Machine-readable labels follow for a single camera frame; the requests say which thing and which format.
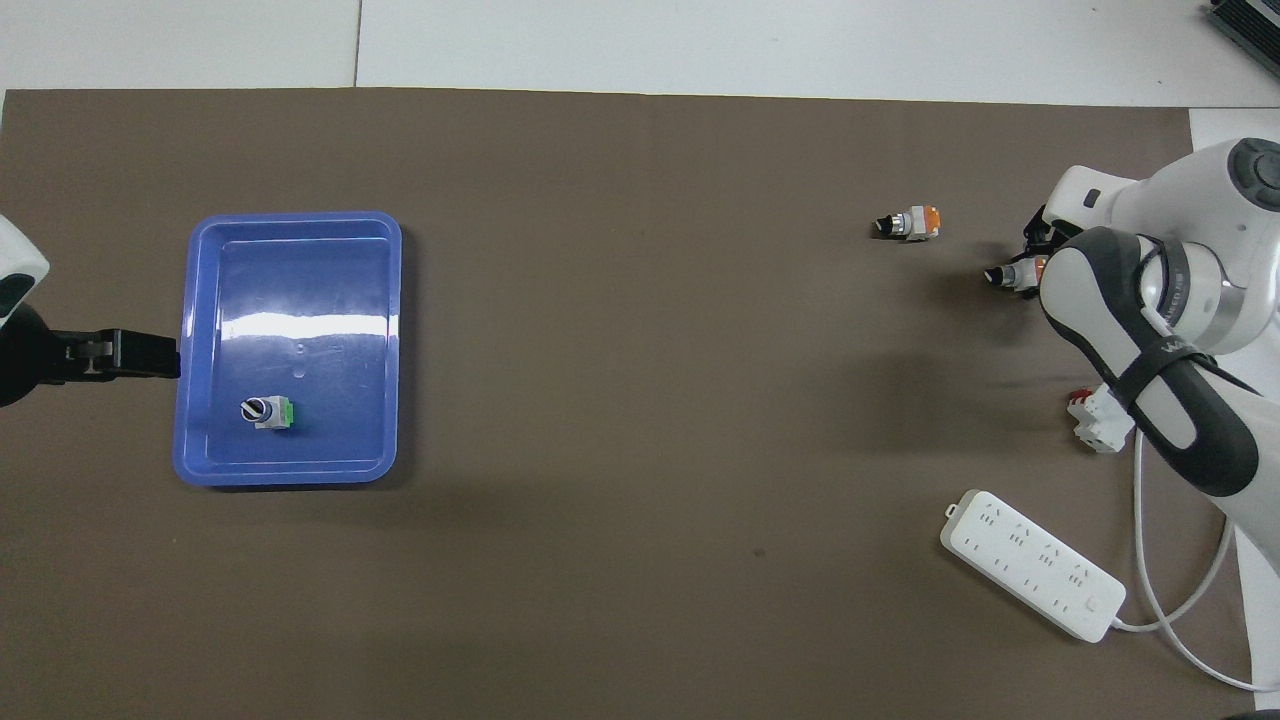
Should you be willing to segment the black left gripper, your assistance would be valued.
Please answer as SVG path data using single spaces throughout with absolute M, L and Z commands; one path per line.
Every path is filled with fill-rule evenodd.
M 59 377 L 65 347 L 41 315 L 19 305 L 0 328 L 0 406 L 23 400 L 37 386 L 106 383 L 124 378 L 175 380 L 180 377 L 177 341 L 138 331 L 109 328 L 65 332 L 74 363 L 65 380 Z M 119 363 L 115 359 L 161 359 L 159 363 Z

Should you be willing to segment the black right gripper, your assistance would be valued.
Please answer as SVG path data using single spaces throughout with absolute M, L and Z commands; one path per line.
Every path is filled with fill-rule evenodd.
M 1039 215 L 1033 215 L 1023 228 L 1024 250 L 1027 256 L 1047 256 L 1051 246 L 1062 246 L 1082 232 L 1082 228 L 1069 219 L 1051 213 L 1046 205 L 1041 206 Z

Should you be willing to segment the orange-backed rotary switch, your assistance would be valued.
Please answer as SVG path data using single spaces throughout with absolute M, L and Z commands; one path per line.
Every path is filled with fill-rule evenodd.
M 1047 260 L 1046 255 L 1024 252 L 1005 264 L 986 268 L 983 277 L 989 286 L 1007 290 L 1020 299 L 1037 299 Z
M 872 228 L 882 240 L 905 243 L 931 241 L 941 234 L 941 215 L 937 206 L 913 205 L 904 211 L 877 218 Z

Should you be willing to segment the blue plastic tray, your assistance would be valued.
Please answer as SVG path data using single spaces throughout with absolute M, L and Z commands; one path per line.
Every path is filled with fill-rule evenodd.
M 210 217 L 189 237 L 172 461 L 205 488 L 360 486 L 397 456 L 403 233 L 384 211 Z M 283 395 L 287 430 L 241 401 Z

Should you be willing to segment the white red circuit breaker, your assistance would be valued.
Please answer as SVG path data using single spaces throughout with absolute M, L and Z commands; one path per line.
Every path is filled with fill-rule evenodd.
M 1073 391 L 1066 410 L 1075 420 L 1075 437 L 1097 454 L 1121 452 L 1135 428 L 1135 421 L 1107 384 Z

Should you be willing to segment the grey ribbed device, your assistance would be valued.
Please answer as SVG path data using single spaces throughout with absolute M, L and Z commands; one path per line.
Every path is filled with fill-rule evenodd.
M 1210 23 L 1280 76 L 1280 0 L 1210 0 Z

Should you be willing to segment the brown table mat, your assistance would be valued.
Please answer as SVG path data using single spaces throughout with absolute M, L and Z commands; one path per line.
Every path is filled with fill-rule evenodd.
M 1075 164 L 1180 109 L 388 88 L 6 96 L 50 325 L 180 332 L 207 217 L 404 233 L 399 443 L 357 489 L 172 468 L 174 387 L 0 410 L 0 720 L 1210 720 L 940 543 L 988 489 L 1132 578 L 1089 364 L 987 287 Z M 937 206 L 941 234 L 873 220 Z

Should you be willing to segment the green-backed rotary switch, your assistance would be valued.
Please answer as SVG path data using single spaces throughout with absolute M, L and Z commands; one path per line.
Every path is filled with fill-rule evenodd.
M 283 395 L 244 398 L 239 402 L 239 414 L 260 430 L 287 430 L 294 424 L 294 405 Z

